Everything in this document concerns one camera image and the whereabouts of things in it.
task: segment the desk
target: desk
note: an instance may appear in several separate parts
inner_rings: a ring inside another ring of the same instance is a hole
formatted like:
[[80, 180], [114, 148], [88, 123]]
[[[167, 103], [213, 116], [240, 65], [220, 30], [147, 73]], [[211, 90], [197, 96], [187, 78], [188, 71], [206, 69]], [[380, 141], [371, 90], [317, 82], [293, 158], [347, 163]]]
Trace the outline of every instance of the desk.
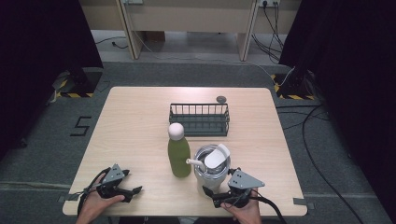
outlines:
[[[167, 157], [169, 105], [215, 103], [227, 97], [230, 130], [226, 137], [187, 137], [191, 157], [201, 146], [222, 143], [231, 151], [231, 166], [265, 183], [259, 193], [273, 201], [284, 216], [303, 216], [303, 198], [271, 93], [255, 88], [116, 87], [108, 95], [70, 193], [86, 188], [115, 162], [131, 173], [121, 187], [143, 186], [130, 203], [116, 203], [107, 216], [227, 217], [210, 199], [198, 194], [196, 178], [172, 175]], [[220, 192], [228, 190], [227, 180]], [[75, 215], [78, 202], [66, 202], [64, 213]], [[260, 203], [262, 216], [276, 216]]]
[[241, 61], [247, 57], [256, 0], [145, 0], [143, 5], [123, 2], [117, 0], [134, 59], [139, 58], [139, 38], [143, 39], [136, 31], [236, 33]]

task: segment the basket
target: basket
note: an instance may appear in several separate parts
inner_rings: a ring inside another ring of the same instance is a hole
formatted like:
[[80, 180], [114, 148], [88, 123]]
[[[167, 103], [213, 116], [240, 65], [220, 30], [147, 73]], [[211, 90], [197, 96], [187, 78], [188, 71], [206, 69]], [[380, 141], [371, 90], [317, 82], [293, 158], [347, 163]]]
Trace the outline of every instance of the basket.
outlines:
[[227, 104], [171, 104], [169, 123], [180, 123], [185, 136], [227, 136]]

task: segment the hand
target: hand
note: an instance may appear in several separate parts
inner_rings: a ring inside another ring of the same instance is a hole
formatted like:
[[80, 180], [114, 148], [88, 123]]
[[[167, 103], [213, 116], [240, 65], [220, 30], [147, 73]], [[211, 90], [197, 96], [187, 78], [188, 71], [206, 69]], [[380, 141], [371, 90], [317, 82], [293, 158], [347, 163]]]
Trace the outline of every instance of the hand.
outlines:
[[[250, 192], [251, 197], [257, 197], [257, 188]], [[241, 224], [262, 224], [259, 201], [250, 199], [245, 207], [238, 208], [229, 203], [222, 203], [221, 207], [233, 214], [233, 220], [238, 219]]]
[[[102, 177], [103, 175], [99, 176], [96, 179], [95, 184], [98, 184]], [[85, 200], [84, 205], [82, 205], [76, 224], [91, 223], [111, 204], [121, 202], [124, 198], [125, 197], [123, 195], [117, 195], [109, 199], [103, 199], [95, 189], [91, 189], [91, 193]]]

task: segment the gray carpet floor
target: gray carpet floor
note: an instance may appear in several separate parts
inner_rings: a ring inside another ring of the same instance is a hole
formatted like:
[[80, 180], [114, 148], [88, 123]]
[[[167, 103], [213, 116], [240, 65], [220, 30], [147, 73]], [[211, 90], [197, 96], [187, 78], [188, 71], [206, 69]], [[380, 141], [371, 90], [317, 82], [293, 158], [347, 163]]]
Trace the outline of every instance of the gray carpet floor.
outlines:
[[[268, 88], [276, 106], [320, 104], [318, 98], [314, 101], [278, 99], [271, 78], [254, 65], [104, 63], [104, 66], [92, 98], [58, 98], [45, 108], [26, 136], [28, 146], [10, 150], [0, 161], [0, 223], [76, 221], [75, 217], [63, 214], [63, 204], [58, 203], [58, 198], [68, 193], [109, 90], [114, 86]], [[265, 68], [270, 74], [289, 72], [289, 68], [282, 66]], [[311, 224], [359, 223], [315, 170], [304, 148], [302, 125], [297, 124], [312, 108], [278, 109], [304, 197], [314, 206], [306, 216], [286, 217], [286, 220]], [[331, 116], [327, 108], [323, 106], [315, 114], [318, 116], [305, 124], [305, 137], [318, 168], [364, 223], [391, 223], [364, 174], [348, 157], [342, 135], [328, 120]], [[80, 116], [91, 117], [80, 123], [90, 128], [85, 136], [70, 136], [81, 132], [75, 129]], [[95, 223], [108, 223], [108, 219], [101, 217]]]

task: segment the green bottle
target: green bottle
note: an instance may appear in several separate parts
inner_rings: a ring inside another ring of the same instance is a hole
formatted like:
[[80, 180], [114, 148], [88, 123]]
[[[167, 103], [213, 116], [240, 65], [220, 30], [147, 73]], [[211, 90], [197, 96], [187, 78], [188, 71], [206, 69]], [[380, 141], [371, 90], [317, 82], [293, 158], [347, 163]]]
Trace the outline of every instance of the green bottle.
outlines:
[[184, 137], [183, 125], [173, 123], [169, 126], [168, 157], [172, 173], [177, 177], [186, 177], [191, 172], [191, 165], [186, 163], [190, 158], [190, 146]]

